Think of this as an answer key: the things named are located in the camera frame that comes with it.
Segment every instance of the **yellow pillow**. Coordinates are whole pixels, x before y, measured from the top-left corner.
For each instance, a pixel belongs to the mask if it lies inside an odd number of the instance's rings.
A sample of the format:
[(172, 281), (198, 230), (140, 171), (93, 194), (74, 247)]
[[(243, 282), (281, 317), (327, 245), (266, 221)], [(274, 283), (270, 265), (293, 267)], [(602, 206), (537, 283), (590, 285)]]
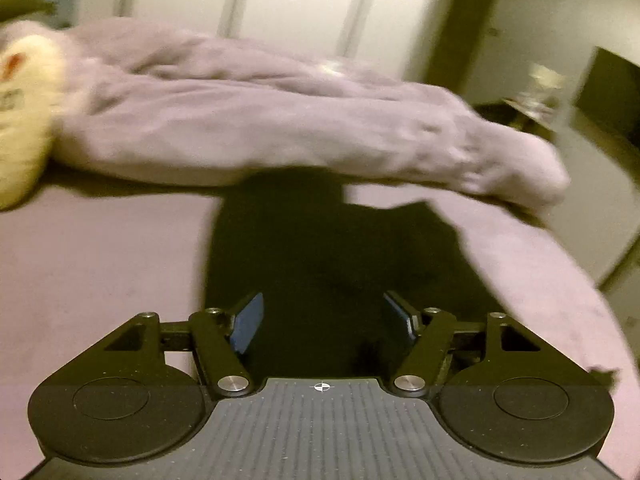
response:
[(23, 200), (47, 163), (64, 69), (62, 51), (42, 36), (0, 52), (0, 210)]

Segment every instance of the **silver screw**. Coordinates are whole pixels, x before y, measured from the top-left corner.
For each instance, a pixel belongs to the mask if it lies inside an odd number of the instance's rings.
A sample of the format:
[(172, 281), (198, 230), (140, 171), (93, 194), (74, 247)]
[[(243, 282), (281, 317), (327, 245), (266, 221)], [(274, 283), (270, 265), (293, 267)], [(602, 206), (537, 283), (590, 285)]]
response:
[(405, 392), (419, 392), (427, 383), (422, 377), (415, 375), (402, 375), (394, 381), (396, 388)]
[(225, 392), (241, 392), (247, 389), (249, 381), (238, 375), (229, 375), (218, 381), (218, 387)]

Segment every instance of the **ribbed gray surface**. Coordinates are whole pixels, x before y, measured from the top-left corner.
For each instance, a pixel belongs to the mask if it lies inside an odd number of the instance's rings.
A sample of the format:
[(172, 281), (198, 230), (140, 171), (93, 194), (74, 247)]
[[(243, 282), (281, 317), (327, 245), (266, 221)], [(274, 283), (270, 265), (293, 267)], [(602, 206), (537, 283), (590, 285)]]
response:
[(161, 458), (121, 468), (52, 460), (34, 480), (612, 480), (586, 458), (553, 468), (494, 462), (455, 442), (421, 400), (375, 380), (269, 380), (220, 402), (203, 430)]

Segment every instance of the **crumpled blanket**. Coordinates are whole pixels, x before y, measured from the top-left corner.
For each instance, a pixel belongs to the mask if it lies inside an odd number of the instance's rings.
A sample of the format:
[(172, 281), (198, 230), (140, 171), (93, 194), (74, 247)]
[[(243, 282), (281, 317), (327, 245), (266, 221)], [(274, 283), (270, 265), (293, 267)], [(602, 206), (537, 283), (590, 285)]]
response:
[(71, 167), (178, 186), (226, 186), (264, 168), (310, 166), (366, 179), (439, 184), (530, 210), (569, 179), (554, 147), (480, 118), (451, 92), (400, 82), (347, 59), (295, 56), (131, 18), (65, 32), (54, 158)]

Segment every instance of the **red spot on yellow cushion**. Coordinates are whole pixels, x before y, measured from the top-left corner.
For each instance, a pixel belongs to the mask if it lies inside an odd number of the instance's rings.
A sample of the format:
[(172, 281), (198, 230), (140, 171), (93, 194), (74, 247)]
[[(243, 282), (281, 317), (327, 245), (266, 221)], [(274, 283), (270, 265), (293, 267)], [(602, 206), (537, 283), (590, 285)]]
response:
[(4, 71), (2, 72), (2, 82), (7, 82), (11, 80), (17, 70), (22, 66), (22, 64), (26, 61), (27, 57), (24, 54), (14, 54), (9, 58), (7, 64), (4, 66)]

